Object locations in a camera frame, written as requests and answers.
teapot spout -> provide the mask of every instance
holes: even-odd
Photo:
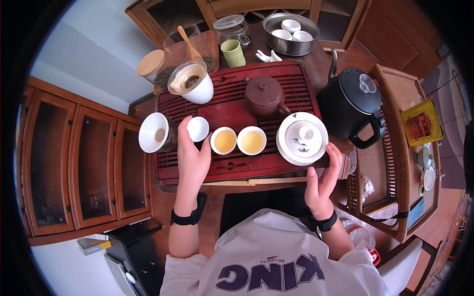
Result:
[[[328,80],[337,76],[337,52],[334,48],[331,48],[332,62],[329,68]]]

black wrist band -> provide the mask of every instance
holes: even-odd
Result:
[[[198,193],[197,202],[198,207],[191,212],[191,215],[188,217],[181,217],[175,214],[174,208],[171,210],[171,225],[176,223],[178,225],[196,225],[201,219],[204,206],[206,205],[207,194],[203,192]]]
[[[320,231],[326,232],[326,231],[331,230],[331,227],[332,225],[334,225],[334,223],[336,223],[336,220],[337,220],[337,214],[336,214],[336,210],[334,210],[332,212],[331,218],[322,220],[322,221],[318,221],[315,219],[316,221],[315,224],[318,226]]]

fingernail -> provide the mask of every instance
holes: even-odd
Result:
[[[316,171],[314,170],[314,167],[309,167],[308,168],[308,176],[314,176]]]

wooden spoon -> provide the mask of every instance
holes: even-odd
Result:
[[[201,55],[198,53],[197,50],[194,49],[194,47],[192,47],[192,44],[191,44],[191,42],[189,41],[188,36],[186,35],[186,32],[184,31],[184,29],[182,28],[182,26],[178,26],[178,32],[179,32],[179,34],[181,35],[181,37],[183,38],[183,40],[186,42],[186,44],[188,45],[189,50],[191,51],[191,59],[192,59],[192,60],[201,60],[201,61],[202,61]]]

green bamboo cup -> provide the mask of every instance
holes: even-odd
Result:
[[[222,43],[220,50],[224,54],[229,68],[245,66],[245,57],[239,41],[235,39],[227,40]]]

